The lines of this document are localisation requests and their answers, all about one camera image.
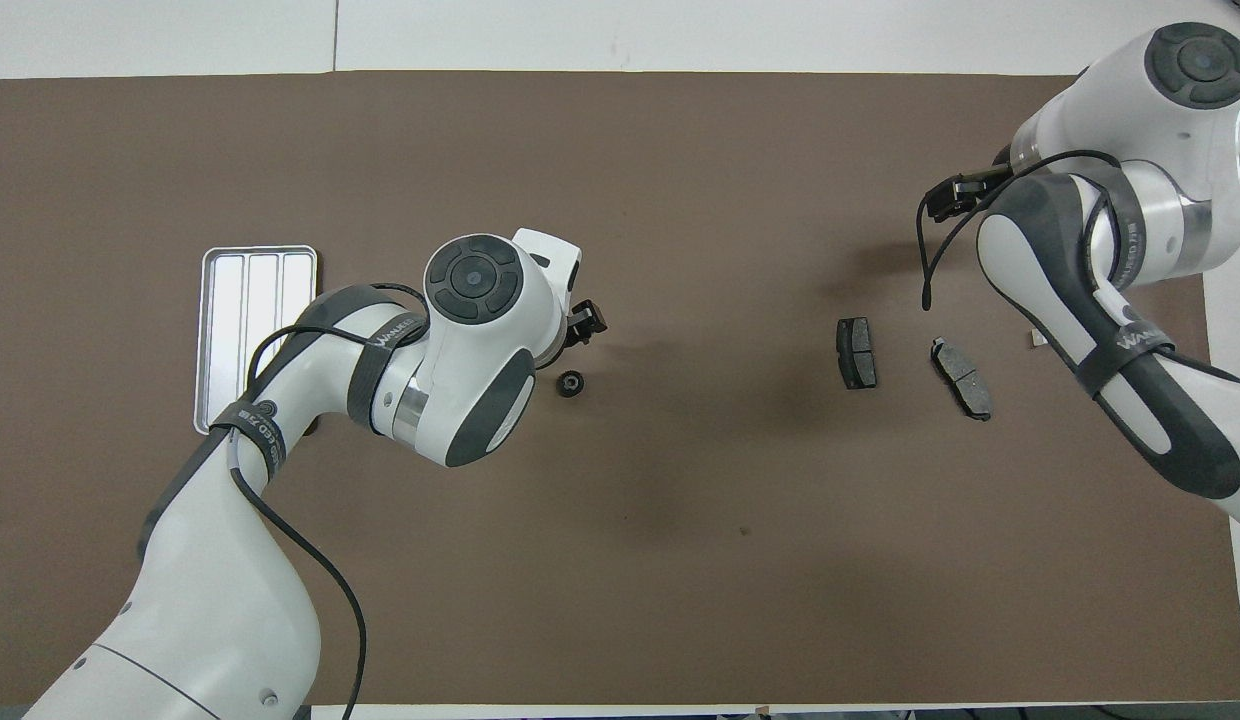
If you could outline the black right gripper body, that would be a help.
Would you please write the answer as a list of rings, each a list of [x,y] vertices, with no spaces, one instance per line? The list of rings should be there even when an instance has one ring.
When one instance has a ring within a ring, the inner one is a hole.
[[[925,214],[936,223],[966,214],[1012,177],[1011,165],[992,165],[976,173],[942,178],[925,195]]]

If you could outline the silver metal tray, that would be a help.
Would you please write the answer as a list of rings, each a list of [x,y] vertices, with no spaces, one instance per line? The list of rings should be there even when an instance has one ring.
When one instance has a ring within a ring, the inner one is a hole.
[[[208,434],[246,388],[255,347],[294,323],[317,296],[319,254],[309,245],[213,247],[201,259],[192,425]]]

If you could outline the curved dark brake pad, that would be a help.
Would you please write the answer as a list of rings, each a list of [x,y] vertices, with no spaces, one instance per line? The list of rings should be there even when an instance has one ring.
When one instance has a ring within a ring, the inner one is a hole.
[[[936,373],[942,378],[949,392],[952,392],[955,404],[968,419],[990,421],[992,418],[992,397],[990,385],[978,373],[977,366],[957,345],[937,337],[932,342],[930,359]]]

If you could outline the brown table mat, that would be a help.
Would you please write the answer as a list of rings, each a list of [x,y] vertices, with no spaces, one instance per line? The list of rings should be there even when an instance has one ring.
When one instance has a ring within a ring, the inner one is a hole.
[[[923,191],[1069,81],[0,82],[0,705],[122,608],[198,446],[210,247],[306,243],[327,290],[419,286],[443,242],[521,227],[580,247],[608,332],[507,442],[440,468],[329,416],[265,491],[360,596],[363,701],[1238,700],[1228,516],[1028,346],[971,235],[920,310]],[[852,316],[875,388],[839,375]]]

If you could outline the rectangular dark brake pad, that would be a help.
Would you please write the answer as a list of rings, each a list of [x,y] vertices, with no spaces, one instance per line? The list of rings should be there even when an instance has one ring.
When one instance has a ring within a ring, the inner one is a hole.
[[[839,375],[848,389],[870,389],[879,384],[870,323],[866,316],[839,318],[835,336]]]

